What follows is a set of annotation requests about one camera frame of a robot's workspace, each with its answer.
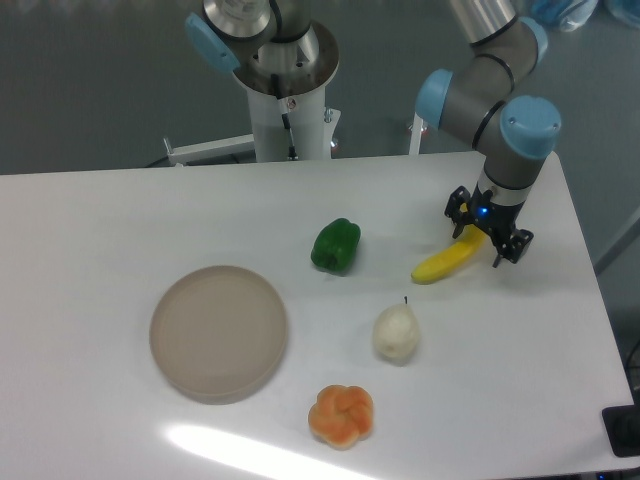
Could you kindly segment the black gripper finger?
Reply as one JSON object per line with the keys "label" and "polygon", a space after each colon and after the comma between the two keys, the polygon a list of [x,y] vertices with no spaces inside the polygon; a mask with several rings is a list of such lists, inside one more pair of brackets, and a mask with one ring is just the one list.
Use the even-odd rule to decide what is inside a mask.
{"label": "black gripper finger", "polygon": [[463,233],[465,227],[473,223],[473,217],[468,211],[468,202],[470,200],[471,194],[464,186],[459,186],[449,196],[444,215],[454,225],[453,239],[457,239]]}
{"label": "black gripper finger", "polygon": [[496,256],[492,263],[497,268],[502,260],[517,264],[524,256],[533,240],[533,233],[525,229],[514,228],[510,231],[490,229],[488,236],[496,250]]}

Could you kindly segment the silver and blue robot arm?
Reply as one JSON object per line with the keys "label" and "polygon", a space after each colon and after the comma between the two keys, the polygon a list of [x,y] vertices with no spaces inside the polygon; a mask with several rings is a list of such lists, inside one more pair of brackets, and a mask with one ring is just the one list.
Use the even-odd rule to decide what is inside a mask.
{"label": "silver and blue robot arm", "polygon": [[[517,217],[561,128],[551,102],[515,94],[543,59],[547,36],[507,1],[454,1],[450,8],[472,60],[458,73],[432,72],[417,94],[415,112],[484,156],[476,186],[455,190],[445,214],[456,234],[477,227],[498,260],[514,263],[533,240],[517,227]],[[185,31],[207,64],[244,88],[258,160],[330,157],[324,101],[339,49],[307,2],[206,1],[187,17]]]}

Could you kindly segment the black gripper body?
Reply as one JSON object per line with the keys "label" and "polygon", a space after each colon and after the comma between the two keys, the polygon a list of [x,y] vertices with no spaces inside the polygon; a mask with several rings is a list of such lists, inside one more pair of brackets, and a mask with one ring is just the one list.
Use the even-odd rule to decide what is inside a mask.
{"label": "black gripper body", "polygon": [[524,203],[524,189],[478,182],[468,204],[468,220],[493,240],[521,240],[525,232],[516,227],[516,219]]}

